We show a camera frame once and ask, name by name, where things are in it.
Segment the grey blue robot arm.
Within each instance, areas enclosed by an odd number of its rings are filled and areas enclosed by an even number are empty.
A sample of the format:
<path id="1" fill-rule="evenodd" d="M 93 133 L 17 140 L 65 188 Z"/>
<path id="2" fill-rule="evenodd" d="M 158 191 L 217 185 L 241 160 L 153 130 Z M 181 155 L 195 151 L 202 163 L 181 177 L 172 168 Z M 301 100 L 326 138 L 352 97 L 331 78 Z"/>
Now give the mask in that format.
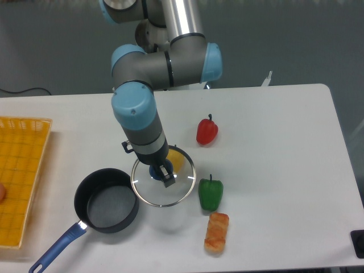
<path id="1" fill-rule="evenodd" d="M 145 31 L 113 52 L 111 105 L 132 152 L 169 187 L 175 178 L 154 91 L 219 79 L 221 51 L 206 41 L 196 1 L 100 1 L 100 8 L 114 23 L 139 21 L 163 31 L 163 40 L 152 42 Z"/>

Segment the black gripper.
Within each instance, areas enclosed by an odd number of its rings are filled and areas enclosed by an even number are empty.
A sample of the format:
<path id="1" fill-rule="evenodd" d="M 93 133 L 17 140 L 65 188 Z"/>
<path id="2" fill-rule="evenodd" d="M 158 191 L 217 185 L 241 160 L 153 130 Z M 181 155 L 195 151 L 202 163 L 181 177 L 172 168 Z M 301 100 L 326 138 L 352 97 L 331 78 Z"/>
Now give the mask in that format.
<path id="1" fill-rule="evenodd" d="M 159 148 L 151 148 L 151 145 L 134 145 L 133 149 L 143 164 L 149 165 L 154 170 L 159 171 L 160 179 L 166 188 L 175 183 L 173 165 L 167 160 L 169 152 L 169 145 L 167 143 L 163 143 Z"/>

